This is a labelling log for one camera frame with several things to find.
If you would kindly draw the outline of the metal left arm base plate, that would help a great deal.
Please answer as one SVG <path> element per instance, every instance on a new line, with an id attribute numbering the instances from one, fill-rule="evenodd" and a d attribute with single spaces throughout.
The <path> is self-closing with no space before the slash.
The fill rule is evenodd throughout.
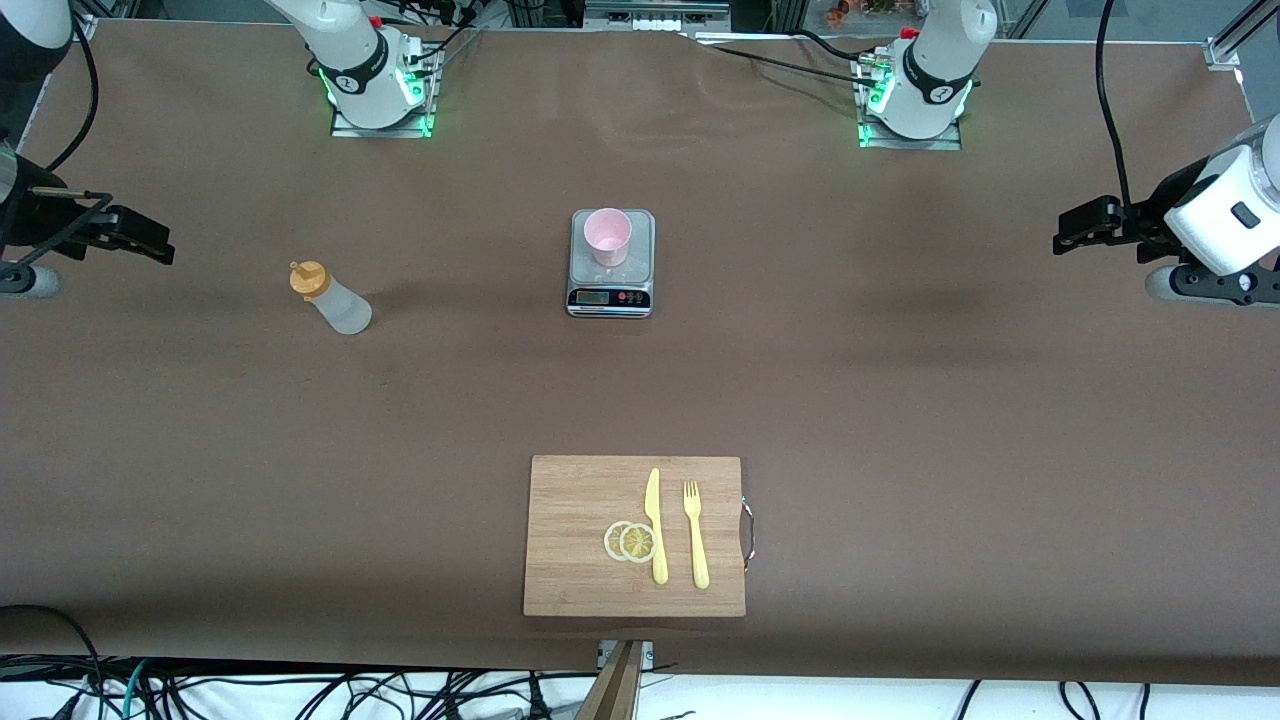
<path id="1" fill-rule="evenodd" d="M 854 97 L 858 106 L 858 138 L 859 146 L 864 149 L 893 149 L 913 151 L 948 151 L 963 150 L 963 135 L 960 128 L 960 115 L 965 109 L 961 102 L 957 114 L 948 127 L 933 138 L 909 138 L 893 132 L 883 119 L 872 111 L 872 106 L 883 100 L 892 90 L 893 73 L 891 65 L 891 46 L 878 46 L 870 51 L 858 55 L 856 60 L 849 63 L 855 79 L 869 79 L 870 86 L 855 83 Z"/>

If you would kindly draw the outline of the yellow plastic knife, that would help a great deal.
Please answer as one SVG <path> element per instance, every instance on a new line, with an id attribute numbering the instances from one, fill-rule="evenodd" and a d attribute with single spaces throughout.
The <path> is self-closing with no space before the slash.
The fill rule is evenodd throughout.
<path id="1" fill-rule="evenodd" d="M 662 532 L 660 470 L 658 468 L 653 468 L 649 474 L 645 488 L 644 510 L 653 532 L 653 555 L 650 557 L 652 578 L 658 585 L 664 585 L 669 580 L 669 569 Z"/>

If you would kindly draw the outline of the grey power strip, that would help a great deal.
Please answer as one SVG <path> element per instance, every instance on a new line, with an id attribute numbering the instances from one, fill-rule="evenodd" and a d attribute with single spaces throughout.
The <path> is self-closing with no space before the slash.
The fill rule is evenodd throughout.
<path id="1" fill-rule="evenodd" d="M 668 31 L 681 35 L 732 31 L 730 0 L 584 0 L 584 29 Z"/>

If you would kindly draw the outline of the brown table cover sheet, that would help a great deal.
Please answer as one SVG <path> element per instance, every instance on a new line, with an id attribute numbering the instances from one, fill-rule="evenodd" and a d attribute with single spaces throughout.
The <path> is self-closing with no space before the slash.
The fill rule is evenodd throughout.
<path id="1" fill-rule="evenodd" d="M 1280 684 L 1280 313 L 1052 255 L 1115 186 L 1089 45 L 991 46 L 959 152 L 680 35 L 454 49 L 431 138 L 334 138 L 288 26 L 97 28 L 61 176 L 175 263 L 0 300 L 0 603 L 111 655 Z M 650 316 L 566 313 L 588 208 L 655 218 Z M 525 616 L 540 454 L 740 457 L 745 615 Z"/>

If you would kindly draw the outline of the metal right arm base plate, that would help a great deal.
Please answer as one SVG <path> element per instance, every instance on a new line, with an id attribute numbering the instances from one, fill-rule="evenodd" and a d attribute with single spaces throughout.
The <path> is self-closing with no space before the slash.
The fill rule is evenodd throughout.
<path id="1" fill-rule="evenodd" d="M 396 64 L 361 95 L 326 82 L 332 136 L 351 138 L 429 138 L 433 136 L 445 54 L 439 42 L 404 36 Z"/>

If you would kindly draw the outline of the translucent sauce bottle orange cap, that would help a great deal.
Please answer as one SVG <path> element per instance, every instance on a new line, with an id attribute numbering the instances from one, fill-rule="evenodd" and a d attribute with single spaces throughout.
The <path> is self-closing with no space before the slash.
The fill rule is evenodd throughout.
<path id="1" fill-rule="evenodd" d="M 339 334 L 357 334 L 372 323 L 372 307 L 316 261 L 291 263 L 291 288 L 311 304 Z"/>

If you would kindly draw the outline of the wooden post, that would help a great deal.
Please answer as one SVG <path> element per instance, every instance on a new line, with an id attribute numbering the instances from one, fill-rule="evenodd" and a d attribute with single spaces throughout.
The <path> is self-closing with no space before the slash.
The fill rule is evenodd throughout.
<path id="1" fill-rule="evenodd" d="M 640 660 L 635 641 L 621 641 L 573 720 L 634 720 L 643 675 Z"/>

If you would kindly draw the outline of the pink plastic cup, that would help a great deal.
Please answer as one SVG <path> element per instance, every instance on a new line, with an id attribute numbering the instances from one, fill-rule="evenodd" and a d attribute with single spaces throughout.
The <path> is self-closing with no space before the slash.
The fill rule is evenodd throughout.
<path id="1" fill-rule="evenodd" d="M 620 209 L 600 208 L 588 215 L 582 237 L 596 264 L 604 268 L 620 266 L 628 254 L 632 223 Z"/>

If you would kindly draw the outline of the yellow plastic fork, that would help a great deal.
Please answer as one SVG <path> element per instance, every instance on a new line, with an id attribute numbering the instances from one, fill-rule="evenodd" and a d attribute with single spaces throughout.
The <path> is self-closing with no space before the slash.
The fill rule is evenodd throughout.
<path id="1" fill-rule="evenodd" d="M 701 496 L 695 480 L 686 480 L 684 483 L 684 511 L 690 529 L 692 583 L 698 589 L 705 591 L 710 585 L 710 573 L 701 533 Z"/>

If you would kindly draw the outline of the silver digital kitchen scale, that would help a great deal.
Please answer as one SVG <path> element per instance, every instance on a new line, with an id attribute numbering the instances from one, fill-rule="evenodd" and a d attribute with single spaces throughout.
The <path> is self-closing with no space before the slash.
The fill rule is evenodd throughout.
<path id="1" fill-rule="evenodd" d="M 588 215 L 580 209 L 570 225 L 564 310 L 576 318 L 643 319 L 652 315 L 655 283 L 657 220 L 646 210 L 625 209 L 632 223 L 626 260 L 614 268 L 595 263 L 582 237 Z"/>

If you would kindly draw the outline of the aluminium frame profile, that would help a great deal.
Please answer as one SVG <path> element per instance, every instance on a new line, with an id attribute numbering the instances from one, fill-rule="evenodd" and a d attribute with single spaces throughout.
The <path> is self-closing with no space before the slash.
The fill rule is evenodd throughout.
<path id="1" fill-rule="evenodd" d="M 1238 51 L 1268 22 L 1280 18 L 1280 0 L 1249 0 L 1220 31 L 1203 44 L 1210 70 L 1234 70 L 1240 65 Z"/>

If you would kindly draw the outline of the small metal bracket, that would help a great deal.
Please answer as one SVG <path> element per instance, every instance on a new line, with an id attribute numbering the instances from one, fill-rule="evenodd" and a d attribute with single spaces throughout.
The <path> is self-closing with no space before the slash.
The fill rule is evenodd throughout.
<path id="1" fill-rule="evenodd" d="M 596 670 L 603 670 L 609 662 L 614 651 L 620 647 L 620 641 L 600 641 L 596 647 Z M 650 641 L 635 641 L 635 650 L 640 653 L 641 673 L 652 673 L 655 666 L 654 646 Z"/>

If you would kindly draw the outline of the wooden cutting board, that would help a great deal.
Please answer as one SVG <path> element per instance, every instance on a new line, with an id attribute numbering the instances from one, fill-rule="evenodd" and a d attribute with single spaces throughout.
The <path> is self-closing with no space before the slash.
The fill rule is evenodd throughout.
<path id="1" fill-rule="evenodd" d="M 669 580 L 618 547 L 631 523 L 650 525 L 646 482 L 660 470 L 662 532 Z M 692 583 L 684 483 L 701 496 L 710 573 Z M 737 457 L 540 455 L 532 460 L 524 612 L 530 618 L 741 618 L 746 612 L 742 465 Z"/>

